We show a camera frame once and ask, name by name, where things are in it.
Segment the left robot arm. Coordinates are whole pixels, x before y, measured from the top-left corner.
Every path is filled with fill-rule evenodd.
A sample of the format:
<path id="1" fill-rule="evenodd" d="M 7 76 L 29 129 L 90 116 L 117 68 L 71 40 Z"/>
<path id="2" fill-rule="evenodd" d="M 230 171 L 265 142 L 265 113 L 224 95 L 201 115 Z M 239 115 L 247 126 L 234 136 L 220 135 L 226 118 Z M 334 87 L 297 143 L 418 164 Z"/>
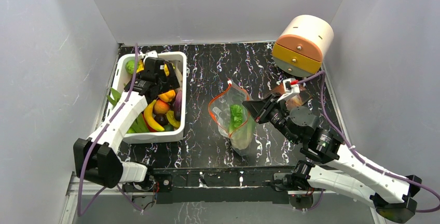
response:
<path id="1" fill-rule="evenodd" d="M 79 138 L 74 143 L 75 169 L 80 181 L 106 188 L 135 183 L 143 191 L 151 190 L 155 177 L 148 167 L 138 162 L 122 162 L 117 152 L 127 131 L 148 104 L 180 85 L 171 61 L 145 58 L 144 69 L 127 83 L 104 122 L 86 139 Z"/>

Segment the green lettuce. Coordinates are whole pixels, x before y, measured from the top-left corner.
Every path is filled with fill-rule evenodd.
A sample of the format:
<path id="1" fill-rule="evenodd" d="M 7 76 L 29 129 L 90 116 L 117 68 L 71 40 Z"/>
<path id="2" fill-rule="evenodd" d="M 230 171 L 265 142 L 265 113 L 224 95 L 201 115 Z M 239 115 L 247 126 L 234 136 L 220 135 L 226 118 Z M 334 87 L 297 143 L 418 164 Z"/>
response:
<path id="1" fill-rule="evenodd" d="M 229 109 L 229 139 L 234 149 L 245 150 L 254 137 L 255 122 L 249 118 L 249 112 L 242 105 L 230 105 Z"/>

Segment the orange bell pepper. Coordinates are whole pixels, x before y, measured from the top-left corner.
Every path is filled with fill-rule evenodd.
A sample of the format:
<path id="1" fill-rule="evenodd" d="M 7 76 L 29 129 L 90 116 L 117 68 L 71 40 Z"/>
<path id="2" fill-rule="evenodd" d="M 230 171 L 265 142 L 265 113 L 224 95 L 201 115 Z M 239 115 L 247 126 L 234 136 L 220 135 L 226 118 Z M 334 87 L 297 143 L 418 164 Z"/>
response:
<path id="1" fill-rule="evenodd" d="M 170 90 L 168 92 L 162 93 L 158 95 L 159 99 L 164 101 L 165 103 L 172 102 L 176 97 L 175 90 Z"/>

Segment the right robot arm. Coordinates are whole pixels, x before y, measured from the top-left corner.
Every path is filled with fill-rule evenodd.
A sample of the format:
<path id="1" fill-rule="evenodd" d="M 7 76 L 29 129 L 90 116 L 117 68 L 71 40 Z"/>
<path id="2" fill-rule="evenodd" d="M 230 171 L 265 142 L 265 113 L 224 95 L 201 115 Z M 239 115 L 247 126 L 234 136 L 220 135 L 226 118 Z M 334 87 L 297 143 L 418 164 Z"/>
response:
<path id="1" fill-rule="evenodd" d="M 407 182 L 421 179 L 415 175 L 397 178 L 369 168 L 351 149 L 330 131 L 319 127 L 319 117 L 306 107 L 288 110 L 281 95 L 273 93 L 260 101 L 244 101 L 256 123 L 271 123 L 288 141 L 301 144 L 300 152 L 309 161 L 300 160 L 292 174 L 273 176 L 271 186 L 280 191 L 321 188 L 361 201 L 383 218 L 406 223 L 416 213 L 414 195 L 420 190 Z"/>

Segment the clear zip top bag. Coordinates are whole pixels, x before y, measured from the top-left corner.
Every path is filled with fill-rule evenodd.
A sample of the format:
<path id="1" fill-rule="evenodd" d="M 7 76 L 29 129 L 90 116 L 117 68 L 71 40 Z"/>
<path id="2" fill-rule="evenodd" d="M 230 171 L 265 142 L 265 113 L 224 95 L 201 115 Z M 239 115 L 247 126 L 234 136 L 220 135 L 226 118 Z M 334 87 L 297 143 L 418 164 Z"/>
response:
<path id="1" fill-rule="evenodd" d="M 243 102 L 251 99 L 245 89 L 228 80 L 227 89 L 208 104 L 209 114 L 220 135 L 229 139 L 232 149 L 242 157 L 250 153 L 255 133 L 255 122 L 243 106 Z"/>

